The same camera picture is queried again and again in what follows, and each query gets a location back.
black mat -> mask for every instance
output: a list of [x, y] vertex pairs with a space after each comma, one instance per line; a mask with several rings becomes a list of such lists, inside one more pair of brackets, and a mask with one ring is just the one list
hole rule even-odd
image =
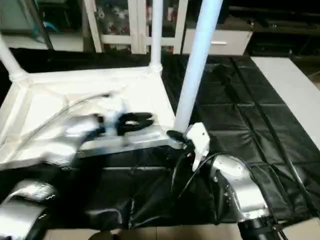
[[[149, 62], [148, 56], [116, 52], [18, 49], [14, 53], [29, 72], [134, 67]], [[185, 56], [162, 59], [163, 82], [174, 110], [187, 62]], [[1, 76], [5, 81], [6, 73]], [[246, 161], [278, 220], [300, 221], [319, 214], [320, 152], [250, 58], [207, 60], [192, 121], [204, 122], [211, 152], [226, 151]], [[178, 202], [170, 194], [178, 154], [158, 147], [87, 159], [91, 168], [73, 171], [80, 181], [73, 184], [61, 206], [64, 221], [52, 227], [104, 230], [233, 222], [223, 192], [209, 180], [206, 169]], [[185, 169], [180, 176], [183, 183], [191, 175], [190, 168]], [[33, 166], [1, 172], [0, 200], [17, 181], [34, 178], [41, 171]]]

white pole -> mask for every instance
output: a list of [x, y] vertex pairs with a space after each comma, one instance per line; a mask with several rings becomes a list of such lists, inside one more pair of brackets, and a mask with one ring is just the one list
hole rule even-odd
[[184, 76], [174, 130], [184, 133], [190, 122], [223, 0], [203, 0]]
[[19, 63], [7, 47], [4, 38], [0, 33], [0, 60], [9, 72], [11, 81], [19, 80], [26, 76], [26, 72], [20, 67]]
[[153, 0], [152, 2], [152, 33], [151, 33], [151, 62], [150, 66], [162, 69], [161, 65], [161, 38], [162, 21], [164, 14], [164, 1]]

black cable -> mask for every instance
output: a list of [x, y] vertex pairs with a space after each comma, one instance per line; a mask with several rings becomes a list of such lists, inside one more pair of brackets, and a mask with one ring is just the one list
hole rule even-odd
[[171, 178], [171, 188], [170, 188], [171, 193], [173, 193], [173, 191], [174, 191], [174, 185], [175, 185], [175, 181], [176, 181], [176, 177], [177, 177], [178, 168], [180, 167], [183, 160], [189, 157], [189, 154], [191, 154], [191, 153], [187, 152], [187, 153], [181, 154], [178, 161], [176, 162], [176, 165], [173, 169], [172, 178]]
[[187, 188], [189, 187], [191, 181], [194, 179], [194, 177], [197, 175], [197, 173], [199, 172], [199, 170], [208, 162], [210, 161], [211, 159], [215, 158], [216, 156], [218, 155], [221, 155], [221, 154], [225, 154], [225, 152], [217, 152], [217, 153], [214, 153], [212, 154], [211, 156], [207, 157], [206, 159], [204, 159], [200, 165], [198, 166], [198, 168], [194, 171], [194, 173], [191, 175], [191, 177], [189, 178], [188, 182], [185, 184], [184, 188], [182, 189], [182, 191], [180, 192], [179, 196], [177, 199], [180, 199], [181, 196], [185, 193], [185, 191], [187, 190]]
[[89, 96], [86, 97], [82, 100], [79, 100], [77, 102], [75, 102], [74, 104], [70, 105], [70, 106], [66, 106], [63, 109], [61, 109], [59, 112], [57, 112], [55, 115], [53, 115], [51, 118], [49, 118], [47, 121], [45, 121], [42, 125], [40, 125], [39, 127], [37, 127], [35, 130], [33, 130], [25, 139], [24, 141], [17, 147], [17, 149], [15, 150], [13, 156], [11, 156], [9, 162], [11, 160], [13, 160], [17, 154], [20, 152], [20, 150], [37, 134], [39, 133], [44, 127], [46, 127], [47, 125], [49, 125], [53, 120], [55, 120], [57, 117], [61, 116], [62, 114], [64, 114], [65, 112], [67, 112], [68, 110], [70, 110], [71, 108], [74, 108], [80, 104], [83, 104], [86, 101], [92, 100], [92, 99], [96, 99], [96, 98], [108, 98], [110, 97], [112, 94], [111, 93], [100, 93], [100, 94], [96, 94], [93, 96]]
[[285, 235], [284, 231], [279, 230], [279, 234], [280, 234], [280, 236], [281, 236], [281, 238], [282, 238], [283, 240], [289, 240], [289, 239], [287, 238], [287, 236]]

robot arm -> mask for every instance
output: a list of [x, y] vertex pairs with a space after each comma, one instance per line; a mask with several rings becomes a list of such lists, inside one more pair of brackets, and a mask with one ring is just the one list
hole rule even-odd
[[280, 240], [265, 198], [243, 161], [227, 154], [218, 155], [210, 177], [224, 188], [244, 240]]
[[50, 167], [37, 180], [23, 180], [0, 206], [0, 239], [42, 239], [50, 215], [48, 203], [54, 204], [65, 172], [77, 158], [80, 146], [103, 132], [103, 118], [98, 115], [67, 119], [63, 131], [52, 139], [41, 156]]

cabinet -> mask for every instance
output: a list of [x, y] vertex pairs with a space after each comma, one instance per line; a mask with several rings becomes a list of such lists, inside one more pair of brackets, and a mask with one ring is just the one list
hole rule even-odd
[[[129, 46], [146, 54], [151, 45], [152, 0], [84, 0], [96, 52], [105, 45]], [[187, 0], [163, 1], [162, 46], [181, 51]]]

